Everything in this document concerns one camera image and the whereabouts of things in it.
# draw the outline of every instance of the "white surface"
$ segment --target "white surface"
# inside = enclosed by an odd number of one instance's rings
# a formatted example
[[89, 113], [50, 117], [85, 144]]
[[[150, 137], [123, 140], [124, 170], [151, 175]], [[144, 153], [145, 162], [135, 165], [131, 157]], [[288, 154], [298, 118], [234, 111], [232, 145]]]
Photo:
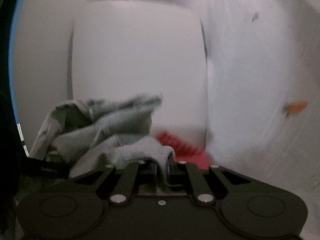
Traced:
[[13, 55], [13, 81], [28, 149], [46, 114], [57, 103], [72, 98], [71, 82], [68, 83], [70, 40], [74, 17], [85, 3], [86, 0], [23, 0]]
[[207, 71], [200, 20], [159, 3], [91, 2], [76, 19], [75, 99], [162, 94], [151, 134], [162, 130], [204, 147]]

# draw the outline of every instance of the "red fabric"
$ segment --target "red fabric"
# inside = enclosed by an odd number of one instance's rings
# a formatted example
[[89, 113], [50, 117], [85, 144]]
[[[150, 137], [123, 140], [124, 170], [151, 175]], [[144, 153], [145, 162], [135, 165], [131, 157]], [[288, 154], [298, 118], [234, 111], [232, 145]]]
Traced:
[[182, 142], [175, 136], [167, 132], [162, 132], [157, 136], [157, 140], [163, 146], [171, 146], [175, 151], [174, 161], [186, 161], [196, 164], [199, 169], [208, 169], [210, 166], [209, 156], [203, 150], [195, 146]]

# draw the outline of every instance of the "white wall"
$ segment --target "white wall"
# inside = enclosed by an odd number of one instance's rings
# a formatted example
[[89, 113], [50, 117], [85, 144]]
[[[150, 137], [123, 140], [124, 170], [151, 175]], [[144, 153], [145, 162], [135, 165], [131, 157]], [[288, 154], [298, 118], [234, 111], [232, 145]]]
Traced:
[[[302, 0], [208, 4], [206, 40], [214, 75], [207, 147], [219, 162], [265, 175], [276, 158], [266, 147], [288, 121], [283, 106], [316, 95], [317, 84], [302, 61], [306, 44], [296, 41], [309, 32], [301, 28], [303, 6]], [[252, 158], [268, 164], [261, 170]]]
[[24, 0], [13, 55], [20, 124], [29, 149], [46, 114], [71, 98], [73, 19], [86, 0]]

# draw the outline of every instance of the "black mechanical part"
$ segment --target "black mechanical part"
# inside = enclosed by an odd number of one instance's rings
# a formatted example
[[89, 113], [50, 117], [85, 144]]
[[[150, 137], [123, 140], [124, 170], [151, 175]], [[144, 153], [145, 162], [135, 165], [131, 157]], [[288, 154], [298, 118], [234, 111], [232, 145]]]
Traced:
[[[27, 236], [43, 240], [300, 239], [307, 208], [296, 195], [221, 166], [172, 167], [187, 194], [140, 195], [141, 184], [156, 181], [151, 162], [108, 165], [27, 196], [17, 217]], [[201, 194], [214, 201], [199, 201]]]
[[24, 157], [21, 162], [21, 172], [27, 176], [42, 176], [46, 178], [68, 178], [70, 167], [64, 163], [46, 162]]
[[[28, 195], [17, 208], [21, 227], [40, 239], [70, 239], [87, 233], [108, 209], [108, 202], [103, 202], [96, 191], [114, 171], [113, 167], [89, 172]], [[93, 175], [96, 179], [92, 184], [78, 183]]]
[[254, 239], [283, 238], [302, 231], [308, 211], [296, 195], [222, 167], [210, 168], [210, 173], [228, 190], [217, 209], [231, 227]]

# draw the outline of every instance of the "gray cloth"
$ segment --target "gray cloth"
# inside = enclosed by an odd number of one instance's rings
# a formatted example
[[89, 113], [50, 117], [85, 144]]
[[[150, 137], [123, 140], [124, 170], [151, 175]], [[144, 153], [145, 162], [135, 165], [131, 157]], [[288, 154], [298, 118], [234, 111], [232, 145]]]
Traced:
[[73, 164], [114, 134], [147, 135], [151, 114], [161, 101], [159, 96], [140, 95], [124, 102], [63, 102], [47, 115], [29, 156]]
[[165, 174], [166, 162], [170, 154], [174, 154], [170, 146], [162, 146], [156, 139], [137, 135], [114, 135], [83, 155], [70, 170], [73, 178], [95, 169], [103, 169], [112, 163], [123, 169], [130, 162], [141, 158], [155, 160]]

